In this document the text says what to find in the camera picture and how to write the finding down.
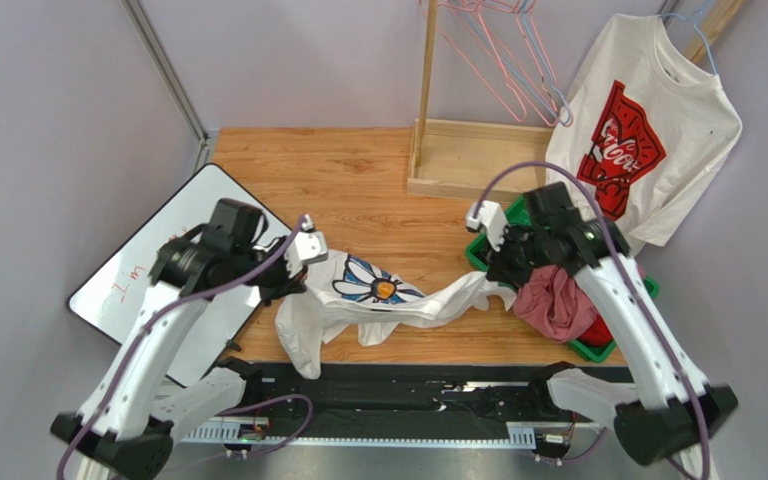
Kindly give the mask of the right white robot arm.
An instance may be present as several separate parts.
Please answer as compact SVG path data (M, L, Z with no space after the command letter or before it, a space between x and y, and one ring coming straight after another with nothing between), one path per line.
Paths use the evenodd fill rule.
M626 390L560 362L538 377L538 391L552 407L610 429L639 465L705 448L738 399L730 386L712 384L679 345L618 229L602 217L583 219L562 183L522 199L526 226L510 223L486 199L468 210L468 230L483 233L491 248L488 278L521 286L539 267L565 270L604 319L635 385Z

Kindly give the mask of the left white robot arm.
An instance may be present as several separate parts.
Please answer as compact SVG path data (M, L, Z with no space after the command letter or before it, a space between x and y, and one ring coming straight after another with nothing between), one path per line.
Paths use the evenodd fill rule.
M261 209L222 198L208 222L158 249L142 306L106 374L78 410L52 422L51 434L67 445L56 478L80 453L123 479L154 479L174 446L210 418L265 406L261 369L236 358L164 400L155 396L218 297L241 286L265 303L304 292L308 266L327 256L323 234L303 215L288 235L262 246L258 231L267 226Z

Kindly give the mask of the white flower print t-shirt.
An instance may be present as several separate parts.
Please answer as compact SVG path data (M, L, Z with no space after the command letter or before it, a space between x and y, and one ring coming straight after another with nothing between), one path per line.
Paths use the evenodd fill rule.
M469 309L489 309L489 298L509 310L513 289L473 271L429 295L400 276L355 255L332 251L309 268L306 291L288 296L275 318L277 335L295 370L305 379L321 375L321 348L349 325L358 327L364 347L386 341L399 325L444 326Z

